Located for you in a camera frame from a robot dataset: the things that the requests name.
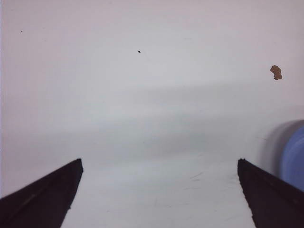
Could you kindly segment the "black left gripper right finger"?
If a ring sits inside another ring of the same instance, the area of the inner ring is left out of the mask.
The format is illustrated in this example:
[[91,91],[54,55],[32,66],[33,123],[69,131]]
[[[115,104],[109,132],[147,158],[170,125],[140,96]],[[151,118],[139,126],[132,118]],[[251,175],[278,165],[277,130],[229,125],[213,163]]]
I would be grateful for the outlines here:
[[237,174],[257,228],[302,228],[304,192],[239,159]]

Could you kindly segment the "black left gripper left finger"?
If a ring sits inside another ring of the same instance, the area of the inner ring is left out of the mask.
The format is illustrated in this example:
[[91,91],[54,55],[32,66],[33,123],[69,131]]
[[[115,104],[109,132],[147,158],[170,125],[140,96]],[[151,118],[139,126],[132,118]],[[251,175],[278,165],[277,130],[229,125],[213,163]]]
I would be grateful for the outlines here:
[[2,228],[59,228],[82,177],[76,159],[0,200]]

